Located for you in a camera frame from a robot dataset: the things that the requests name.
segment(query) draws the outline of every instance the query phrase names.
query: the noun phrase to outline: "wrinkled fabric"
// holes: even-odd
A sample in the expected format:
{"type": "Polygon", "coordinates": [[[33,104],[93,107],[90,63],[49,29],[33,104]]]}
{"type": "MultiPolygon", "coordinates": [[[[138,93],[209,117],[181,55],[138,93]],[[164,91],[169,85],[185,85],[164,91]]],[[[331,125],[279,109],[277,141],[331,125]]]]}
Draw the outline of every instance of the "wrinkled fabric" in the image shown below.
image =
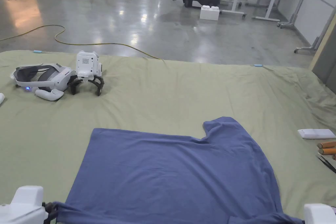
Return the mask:
{"type": "Polygon", "coordinates": [[[93,130],[58,221],[97,223],[302,223],[282,211],[261,148],[231,117],[206,137],[93,130]]]}

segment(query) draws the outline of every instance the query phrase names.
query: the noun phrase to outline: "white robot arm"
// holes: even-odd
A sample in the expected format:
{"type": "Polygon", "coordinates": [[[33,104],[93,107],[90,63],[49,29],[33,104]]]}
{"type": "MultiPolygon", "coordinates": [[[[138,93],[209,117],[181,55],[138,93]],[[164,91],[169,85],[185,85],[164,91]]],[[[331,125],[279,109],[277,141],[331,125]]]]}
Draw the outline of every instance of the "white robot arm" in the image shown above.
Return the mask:
{"type": "Polygon", "coordinates": [[[42,200],[42,186],[19,187],[9,205],[0,205],[0,224],[50,223],[42,200]]]}

